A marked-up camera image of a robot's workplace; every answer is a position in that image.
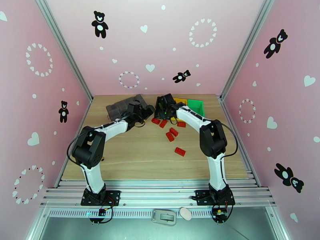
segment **pink wall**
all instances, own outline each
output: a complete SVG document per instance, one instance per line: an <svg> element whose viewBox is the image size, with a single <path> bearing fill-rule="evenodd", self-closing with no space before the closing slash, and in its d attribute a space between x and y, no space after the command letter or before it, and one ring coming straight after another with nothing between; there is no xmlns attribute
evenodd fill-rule
<svg viewBox="0 0 320 240"><path fill-rule="evenodd" d="M320 235L319 6L320 0L276 0L226 99L259 179L297 240ZM264 49L281 29L288 38L267 59ZM304 182L301 193L282 183L276 163Z"/></svg>
<svg viewBox="0 0 320 240"><path fill-rule="evenodd" d="M26 237L45 189L54 186L88 98L35 0L1 0L0 30L0 238L16 240Z"/></svg>
<svg viewBox="0 0 320 240"><path fill-rule="evenodd" d="M47 1L94 95L219 94L263 2ZM95 10L105 14L106 38L91 25ZM184 82L172 80L186 70Z"/></svg>

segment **wooden table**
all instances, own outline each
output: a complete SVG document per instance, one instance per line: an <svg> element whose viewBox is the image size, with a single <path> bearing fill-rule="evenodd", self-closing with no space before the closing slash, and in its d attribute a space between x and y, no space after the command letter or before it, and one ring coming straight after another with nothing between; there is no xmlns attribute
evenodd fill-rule
<svg viewBox="0 0 320 240"><path fill-rule="evenodd" d="M96 127L110 121L106 106L130 97L130 95L95 96L83 126ZM157 95L143 95L147 104L155 106ZM173 95L176 98L202 100L205 117L218 119L227 124L223 111L215 95ZM208 161L199 147L199 134L191 126L177 127L170 122L160 128L148 118L143 128L133 127L126 133L109 140L104 146L105 160L100 168L104 180L173 180L209 179ZM174 127L179 135L169 142L165 133ZM233 153L235 141L224 128L228 145L226 153ZM174 149L186 150L184 157ZM240 153L225 158L226 178L247 178ZM79 166L68 162L62 179L83 180Z"/></svg>

